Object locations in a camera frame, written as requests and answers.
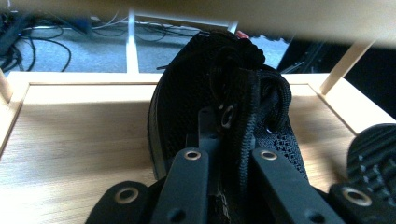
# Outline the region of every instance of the floor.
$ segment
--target floor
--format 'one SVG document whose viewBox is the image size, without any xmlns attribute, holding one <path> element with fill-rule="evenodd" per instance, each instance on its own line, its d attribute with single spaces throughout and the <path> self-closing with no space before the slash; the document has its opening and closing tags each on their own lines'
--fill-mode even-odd
<svg viewBox="0 0 396 224">
<path fill-rule="evenodd" d="M 56 41 L 70 49 L 70 64 L 65 72 L 107 72 L 126 73 L 126 41 L 128 29 L 125 22 L 113 26 L 97 26 L 92 35 L 82 35 L 68 27 L 39 27 L 33 30 L 31 37 L 35 46 L 35 65 L 32 71 L 57 72 L 67 63 L 66 48 L 49 42 Z M 156 32 L 144 26 L 135 27 L 135 43 L 140 73 L 162 73 L 157 67 L 169 64 L 176 54 L 189 42 L 198 30 L 191 27 L 172 27 L 168 33 Z M 288 44 L 283 40 L 270 41 L 264 36 L 251 38 L 251 41 L 263 49 L 266 64 L 277 67 Z M 22 55 L 21 66 L 11 71 L 27 70 L 33 60 L 32 43 L 21 38 L 16 47 Z"/>
</svg>

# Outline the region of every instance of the black shoe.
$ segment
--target black shoe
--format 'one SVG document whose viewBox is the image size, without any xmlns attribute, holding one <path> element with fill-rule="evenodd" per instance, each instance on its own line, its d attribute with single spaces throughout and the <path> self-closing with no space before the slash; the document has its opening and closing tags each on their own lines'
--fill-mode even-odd
<svg viewBox="0 0 396 224">
<path fill-rule="evenodd" d="M 232 46 L 230 33 L 201 32 L 166 67 L 151 99 L 148 140 L 154 174 L 165 177 L 186 134 L 197 132 L 198 111 L 211 104 L 209 71 L 219 49 Z"/>
<path fill-rule="evenodd" d="M 351 183 L 396 207 L 396 124 L 377 124 L 353 140 L 347 154 Z"/>
<path fill-rule="evenodd" d="M 166 176 L 187 134 L 197 132 L 198 111 L 213 106 L 224 134 L 222 179 L 228 219 L 245 222 L 250 150 L 280 151 L 306 178 L 289 122 L 289 83 L 263 65 L 262 50 L 229 33 L 200 33 L 166 68 L 151 100 L 148 138 L 154 172 Z"/>
</svg>

